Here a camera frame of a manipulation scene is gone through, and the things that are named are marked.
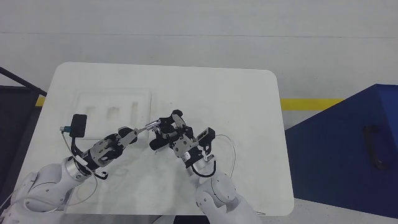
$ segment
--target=table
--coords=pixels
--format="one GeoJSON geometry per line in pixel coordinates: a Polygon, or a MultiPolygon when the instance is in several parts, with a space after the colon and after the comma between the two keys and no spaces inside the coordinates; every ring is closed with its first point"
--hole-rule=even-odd
{"type": "MultiPolygon", "coordinates": [[[[197,135],[206,127],[229,136],[236,146],[233,182],[256,211],[287,215],[294,206],[292,183],[275,75],[267,70],[64,63],[55,71],[37,123],[20,182],[29,172],[60,163],[68,150],[59,127],[68,125],[77,90],[146,88],[152,92],[150,119],[180,109],[197,135]]],[[[95,141],[79,141],[89,148],[95,141]]],[[[231,148],[213,141],[219,169],[229,172],[231,148]]],[[[201,215],[185,166],[171,149],[152,151],[140,141],[107,166],[109,178],[86,202],[67,213],[201,215]]],[[[75,189],[71,202],[91,193],[94,180],[75,189]]]]}

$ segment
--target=metal rod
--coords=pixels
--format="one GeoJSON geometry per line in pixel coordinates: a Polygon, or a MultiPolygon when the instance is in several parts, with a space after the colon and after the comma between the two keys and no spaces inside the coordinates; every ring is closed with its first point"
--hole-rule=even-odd
{"type": "Polygon", "coordinates": [[[25,81],[25,80],[22,79],[21,77],[15,75],[15,74],[13,74],[13,73],[11,73],[10,71],[6,70],[6,69],[3,68],[3,67],[0,67],[0,73],[1,73],[2,75],[4,75],[4,76],[7,76],[7,77],[10,78],[11,80],[14,80],[14,81],[18,82],[19,84],[26,86],[27,88],[30,88],[30,89],[33,89],[33,90],[39,92],[39,93],[40,93],[41,95],[43,95],[43,96],[47,96],[47,92],[44,91],[43,89],[38,88],[37,86],[35,86],[35,85],[33,85],[33,84],[31,84],[31,83],[25,81]]]}

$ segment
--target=yellow stripe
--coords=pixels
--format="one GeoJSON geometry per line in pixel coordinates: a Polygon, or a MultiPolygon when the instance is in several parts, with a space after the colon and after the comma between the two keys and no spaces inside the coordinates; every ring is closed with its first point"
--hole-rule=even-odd
{"type": "Polygon", "coordinates": [[[344,99],[280,99],[282,111],[323,111],[344,99]]]}
{"type": "Polygon", "coordinates": [[[37,101],[36,101],[36,106],[42,107],[44,105],[45,97],[44,96],[39,96],[37,101]]]}

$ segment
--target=connector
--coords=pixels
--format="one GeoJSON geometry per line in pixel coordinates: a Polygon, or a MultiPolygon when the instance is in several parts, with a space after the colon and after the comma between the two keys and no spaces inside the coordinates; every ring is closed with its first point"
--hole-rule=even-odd
{"type": "Polygon", "coordinates": [[[70,133],[71,128],[70,128],[70,126],[61,126],[60,131],[63,133],[70,133]]]}

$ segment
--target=floor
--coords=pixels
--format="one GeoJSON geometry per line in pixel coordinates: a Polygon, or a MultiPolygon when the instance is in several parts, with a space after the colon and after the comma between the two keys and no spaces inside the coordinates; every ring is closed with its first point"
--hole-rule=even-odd
{"type": "MultiPolygon", "coordinates": [[[[45,90],[56,67],[74,61],[268,69],[282,98],[346,98],[398,84],[397,19],[397,0],[0,0],[0,61],[45,90]]],[[[314,113],[283,112],[285,127],[314,113]]],[[[287,217],[264,217],[397,222],[302,200],[287,217]]]]}

